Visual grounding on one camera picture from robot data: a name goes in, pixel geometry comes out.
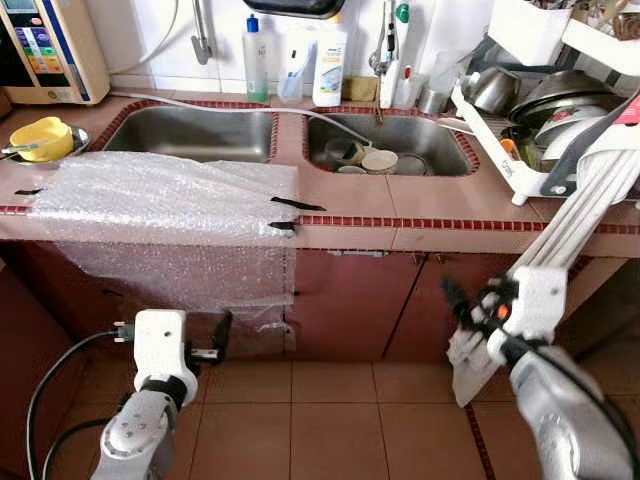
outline yellow container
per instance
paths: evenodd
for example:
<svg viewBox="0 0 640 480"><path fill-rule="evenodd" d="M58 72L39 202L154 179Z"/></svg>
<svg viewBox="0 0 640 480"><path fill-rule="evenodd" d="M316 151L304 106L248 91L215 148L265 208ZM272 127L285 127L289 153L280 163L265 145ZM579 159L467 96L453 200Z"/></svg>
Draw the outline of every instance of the yellow container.
<svg viewBox="0 0 640 480"><path fill-rule="evenodd" d="M29 162L51 162L58 160L73 150L71 128L58 117L41 118L11 134L11 145L40 145L33 150L20 152Z"/></svg>

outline white bottle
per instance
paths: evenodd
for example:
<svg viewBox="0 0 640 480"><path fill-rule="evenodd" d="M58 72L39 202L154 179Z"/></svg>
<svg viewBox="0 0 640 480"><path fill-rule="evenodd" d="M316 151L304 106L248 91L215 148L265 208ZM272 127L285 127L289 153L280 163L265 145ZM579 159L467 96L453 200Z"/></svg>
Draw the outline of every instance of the white bottle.
<svg viewBox="0 0 640 480"><path fill-rule="evenodd" d="M318 32L316 69L313 74L313 103L318 107L340 105L344 54L347 49L347 32L340 27L342 16L338 13L324 22Z"/></svg>
<svg viewBox="0 0 640 480"><path fill-rule="evenodd" d="M265 103L269 100L267 40L266 35L260 32L258 19L251 14L247 18L247 31L242 36L244 72L250 102Z"/></svg>

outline sink basin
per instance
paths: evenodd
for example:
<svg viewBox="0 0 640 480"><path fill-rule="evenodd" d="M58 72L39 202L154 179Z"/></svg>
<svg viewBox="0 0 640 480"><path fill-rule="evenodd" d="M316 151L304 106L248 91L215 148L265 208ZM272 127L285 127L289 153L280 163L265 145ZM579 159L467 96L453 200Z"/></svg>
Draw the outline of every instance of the sink basin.
<svg viewBox="0 0 640 480"><path fill-rule="evenodd" d="M270 113L218 113L157 106L133 112L104 150L153 152L198 162L268 162L273 117Z"/></svg>
<svg viewBox="0 0 640 480"><path fill-rule="evenodd" d="M376 148L420 155L430 164L434 175L450 177L471 172L471 164L452 132L427 118L385 115L384 125L378 126L373 115L334 113L328 116L370 138ZM325 160L325 144L339 137L352 138L333 125L310 119L311 163L321 166Z"/></svg>

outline tiled countertop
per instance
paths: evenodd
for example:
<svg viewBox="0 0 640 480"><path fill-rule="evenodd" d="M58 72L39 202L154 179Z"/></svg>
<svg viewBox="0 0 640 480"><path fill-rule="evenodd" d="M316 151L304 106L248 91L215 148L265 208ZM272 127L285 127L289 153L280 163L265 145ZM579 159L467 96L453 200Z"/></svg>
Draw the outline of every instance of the tiled countertop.
<svg viewBox="0 0 640 480"><path fill-rule="evenodd" d="M205 101L243 102L238 95L155 92ZM0 142L16 128L45 115L86 129L97 139L118 113L135 99L107 97L94 107L18 107L0 124ZM322 205L322 215L301 217L296 246L301 248L420 250L519 253L544 228L562 201L530 199L511 203L512 192L475 138L461 145L475 153L478 169L463 177L340 175L322 171L305 159L306 119L279 114L272 163L295 165L300 200ZM13 193L38 188L51 172L0 162L0 238L46 240L25 215L30 197ZM640 211L632 203L614 206L584 251L592 256L640 256Z"/></svg>

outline green cap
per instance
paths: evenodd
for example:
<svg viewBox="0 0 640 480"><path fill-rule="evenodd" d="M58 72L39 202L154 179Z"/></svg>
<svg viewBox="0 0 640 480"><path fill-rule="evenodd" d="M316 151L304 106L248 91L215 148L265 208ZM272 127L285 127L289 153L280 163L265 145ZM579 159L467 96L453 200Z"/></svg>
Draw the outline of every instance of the green cap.
<svg viewBox="0 0 640 480"><path fill-rule="evenodd" d="M402 23L409 23L409 5L402 3L396 8L396 17Z"/></svg>

